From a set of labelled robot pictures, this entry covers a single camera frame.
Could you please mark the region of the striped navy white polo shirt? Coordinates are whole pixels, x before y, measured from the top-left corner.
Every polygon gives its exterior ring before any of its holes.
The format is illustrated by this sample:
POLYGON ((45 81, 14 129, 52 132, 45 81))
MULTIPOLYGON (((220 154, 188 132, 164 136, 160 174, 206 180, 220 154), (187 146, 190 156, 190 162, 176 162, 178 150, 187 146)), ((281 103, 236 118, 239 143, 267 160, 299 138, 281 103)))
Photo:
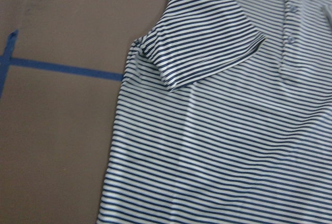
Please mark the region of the striped navy white polo shirt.
POLYGON ((331 0, 169 0, 129 50, 97 223, 331 223, 331 0))

